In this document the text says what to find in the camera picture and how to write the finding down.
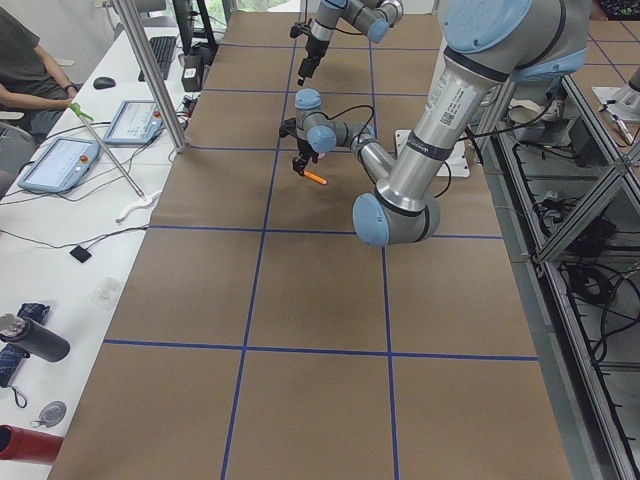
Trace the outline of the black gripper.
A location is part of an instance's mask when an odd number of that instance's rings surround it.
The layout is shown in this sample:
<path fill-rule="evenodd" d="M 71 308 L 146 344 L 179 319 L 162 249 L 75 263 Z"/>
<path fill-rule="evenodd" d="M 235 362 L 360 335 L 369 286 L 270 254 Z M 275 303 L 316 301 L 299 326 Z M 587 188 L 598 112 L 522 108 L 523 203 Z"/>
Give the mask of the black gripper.
<path fill-rule="evenodd" d="M 317 163 L 319 153 L 306 140 L 297 140 L 298 155 L 292 159 L 293 170 L 303 176 L 310 161 Z"/>
<path fill-rule="evenodd" d="M 298 85 L 303 85 L 306 79 L 313 77 L 317 67 L 328 50 L 328 42 L 319 40 L 315 37 L 309 37 L 306 42 L 305 50 L 307 56 L 301 61 L 297 73 Z"/>

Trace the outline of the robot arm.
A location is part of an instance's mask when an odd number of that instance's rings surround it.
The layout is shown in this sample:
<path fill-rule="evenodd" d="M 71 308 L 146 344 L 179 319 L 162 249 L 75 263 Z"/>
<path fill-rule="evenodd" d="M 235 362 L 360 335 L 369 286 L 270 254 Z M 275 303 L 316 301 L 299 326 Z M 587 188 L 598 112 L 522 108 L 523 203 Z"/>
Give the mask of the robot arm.
<path fill-rule="evenodd" d="M 344 20 L 373 43 L 379 43 L 386 33 L 397 25 L 404 15 L 402 1 L 329 0 L 319 3 L 313 19 L 295 22 L 290 37 L 307 37 L 307 56 L 298 69 L 297 84 L 303 86 L 312 78 L 329 49 L 338 22 Z"/>
<path fill-rule="evenodd" d="M 432 180 L 489 90 L 506 81 L 562 77 L 586 57 L 588 1 L 453 1 L 440 21 L 444 69 L 431 87 L 425 111 L 405 145 L 391 157 L 361 123 L 330 119 L 320 94 L 296 93 L 296 114 L 279 128 L 296 139 L 293 168 L 335 147 L 349 148 L 374 183 L 354 202 L 358 238 L 383 247 L 416 243 L 432 235 L 439 208 L 428 191 Z"/>

